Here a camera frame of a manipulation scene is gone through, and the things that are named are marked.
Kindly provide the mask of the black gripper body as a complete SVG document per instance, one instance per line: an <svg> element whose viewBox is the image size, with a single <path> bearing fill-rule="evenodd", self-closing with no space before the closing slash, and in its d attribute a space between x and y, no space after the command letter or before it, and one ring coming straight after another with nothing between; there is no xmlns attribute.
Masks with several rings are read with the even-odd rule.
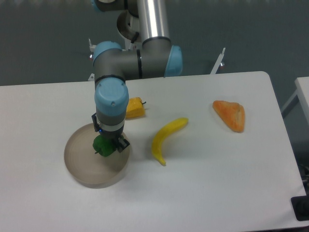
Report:
<svg viewBox="0 0 309 232"><path fill-rule="evenodd" d="M109 139L114 145L116 145L116 139L122 135L124 129L124 124L121 127L112 126L111 129L104 129L102 125L100 125L99 133L106 139Z"/></svg>

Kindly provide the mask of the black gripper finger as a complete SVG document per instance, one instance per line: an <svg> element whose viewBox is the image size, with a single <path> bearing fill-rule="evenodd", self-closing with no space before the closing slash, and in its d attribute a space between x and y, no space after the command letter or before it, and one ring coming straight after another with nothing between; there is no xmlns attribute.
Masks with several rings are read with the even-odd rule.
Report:
<svg viewBox="0 0 309 232"><path fill-rule="evenodd" d="M117 151L119 153L123 152L129 145L130 142L123 135L116 139Z"/></svg>
<svg viewBox="0 0 309 232"><path fill-rule="evenodd" d="M91 118L92 118L92 122L93 122L93 126L94 126L95 132L99 132L100 126L99 126L98 121L97 121L97 114L94 113L94 114L91 116Z"/></svg>

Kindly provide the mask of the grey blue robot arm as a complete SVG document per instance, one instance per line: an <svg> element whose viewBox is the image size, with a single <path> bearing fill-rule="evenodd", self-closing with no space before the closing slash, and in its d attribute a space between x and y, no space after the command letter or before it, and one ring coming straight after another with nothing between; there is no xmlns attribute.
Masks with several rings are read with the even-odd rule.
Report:
<svg viewBox="0 0 309 232"><path fill-rule="evenodd" d="M124 10L139 24L131 41L140 39L141 48L124 50L118 43L104 41L93 49L94 130L123 152L130 145L122 136L129 102L126 81L180 75L182 51L169 38L164 0L94 0L92 4L102 12Z"/></svg>

